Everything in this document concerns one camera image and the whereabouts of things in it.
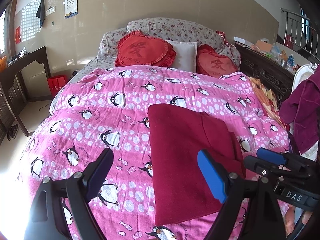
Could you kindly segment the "right hand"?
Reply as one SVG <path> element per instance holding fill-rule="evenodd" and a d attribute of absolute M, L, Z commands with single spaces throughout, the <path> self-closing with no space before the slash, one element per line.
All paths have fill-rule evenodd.
<path fill-rule="evenodd" d="M 286 202 L 282 202 L 281 200 L 278 200 L 278 203 L 280 205 L 280 209 L 283 215 L 285 231 L 287 236 L 293 233 L 295 229 L 296 215 L 298 216 L 298 219 L 302 219 L 301 223 L 303 225 L 306 225 L 313 214 L 312 211 L 301 211 L 299 208 Z"/>

